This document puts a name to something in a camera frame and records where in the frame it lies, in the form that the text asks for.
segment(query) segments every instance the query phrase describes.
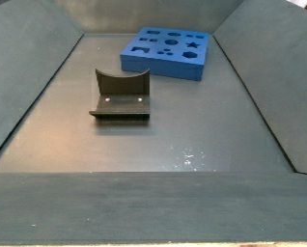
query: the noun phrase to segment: blue foam block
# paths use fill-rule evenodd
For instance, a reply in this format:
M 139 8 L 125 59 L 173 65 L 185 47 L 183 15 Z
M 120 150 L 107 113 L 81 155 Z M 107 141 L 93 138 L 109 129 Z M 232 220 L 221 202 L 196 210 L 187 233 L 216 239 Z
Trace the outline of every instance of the blue foam block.
M 120 53 L 121 70 L 201 80 L 209 34 L 143 27 Z

